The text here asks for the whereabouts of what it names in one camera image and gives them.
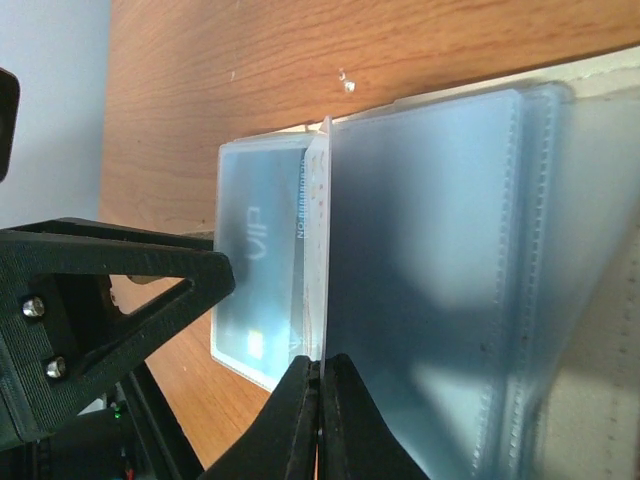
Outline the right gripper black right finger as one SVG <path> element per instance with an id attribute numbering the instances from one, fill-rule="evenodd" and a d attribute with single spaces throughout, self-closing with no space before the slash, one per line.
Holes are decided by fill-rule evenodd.
<path id="1" fill-rule="evenodd" d="M 338 354 L 320 385 L 321 479 L 425 479 L 392 434 L 354 363 Z"/>

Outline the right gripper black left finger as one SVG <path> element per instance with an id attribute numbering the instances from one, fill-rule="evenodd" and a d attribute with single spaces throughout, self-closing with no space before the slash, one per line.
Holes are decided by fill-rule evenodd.
<path id="1" fill-rule="evenodd" d="M 295 357 L 247 431 L 200 477 L 314 478 L 319 393 L 319 363 Z"/>

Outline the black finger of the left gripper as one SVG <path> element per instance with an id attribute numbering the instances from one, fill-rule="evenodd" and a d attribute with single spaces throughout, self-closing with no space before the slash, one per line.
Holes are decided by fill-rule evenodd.
<path id="1" fill-rule="evenodd" d="M 1 233 L 1 441 L 59 430 L 227 297 L 208 236 L 80 219 Z"/>

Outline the beige card holder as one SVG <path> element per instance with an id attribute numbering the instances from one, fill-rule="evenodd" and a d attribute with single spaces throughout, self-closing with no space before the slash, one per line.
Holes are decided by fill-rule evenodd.
<path id="1" fill-rule="evenodd" d="M 223 145 L 217 198 L 226 146 L 306 153 L 321 124 Z M 353 360 L 424 473 L 628 477 L 638 49 L 333 119 L 331 145 L 326 361 Z"/>

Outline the blue VIP card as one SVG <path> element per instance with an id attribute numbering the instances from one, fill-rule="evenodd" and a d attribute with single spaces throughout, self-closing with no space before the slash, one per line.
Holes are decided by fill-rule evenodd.
<path id="1" fill-rule="evenodd" d="M 272 388 L 302 350 L 303 241 L 298 215 L 305 150 L 221 151 L 215 247 L 228 256 L 236 286 L 212 320 L 213 357 Z"/>

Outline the white VIP card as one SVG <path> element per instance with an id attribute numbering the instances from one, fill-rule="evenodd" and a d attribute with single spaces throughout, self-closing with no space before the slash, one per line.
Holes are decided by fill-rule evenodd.
<path id="1" fill-rule="evenodd" d="M 331 226 L 331 167 L 333 119 L 327 117 L 304 157 L 304 324 L 309 329 L 307 353 L 326 362 L 329 250 Z"/>

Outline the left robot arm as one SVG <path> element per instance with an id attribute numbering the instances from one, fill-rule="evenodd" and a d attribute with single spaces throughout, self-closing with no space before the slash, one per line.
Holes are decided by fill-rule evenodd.
<path id="1" fill-rule="evenodd" d="M 1 233 L 1 475 L 164 474 L 121 385 L 228 296 L 211 240 L 79 219 Z"/>

